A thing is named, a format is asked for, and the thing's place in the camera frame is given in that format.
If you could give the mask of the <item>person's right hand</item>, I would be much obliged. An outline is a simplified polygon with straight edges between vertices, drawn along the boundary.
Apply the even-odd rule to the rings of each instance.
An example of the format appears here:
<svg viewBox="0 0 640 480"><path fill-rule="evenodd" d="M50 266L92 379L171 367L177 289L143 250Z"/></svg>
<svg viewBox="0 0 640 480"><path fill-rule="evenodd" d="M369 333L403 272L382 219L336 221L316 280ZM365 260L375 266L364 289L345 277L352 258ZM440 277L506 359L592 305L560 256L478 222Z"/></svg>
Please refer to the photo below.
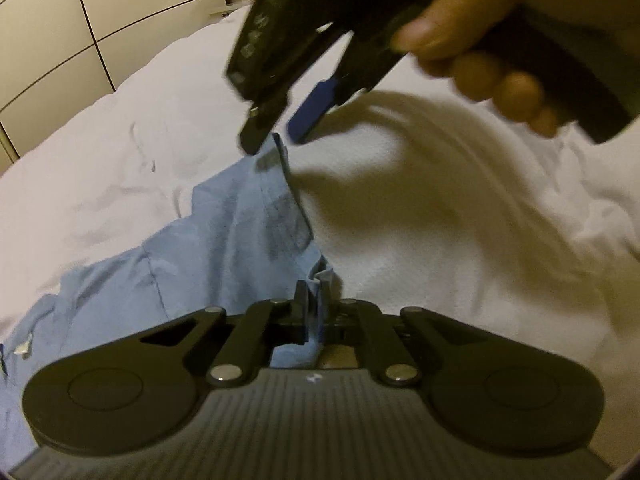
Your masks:
<svg viewBox="0 0 640 480"><path fill-rule="evenodd" d="M552 138L572 121L570 113L534 76L475 47L519 4L561 23L599 29L630 55L639 54L639 0L434 0L396 32L393 47L412 54L427 75L452 79L470 101L491 101L510 122Z"/></svg>

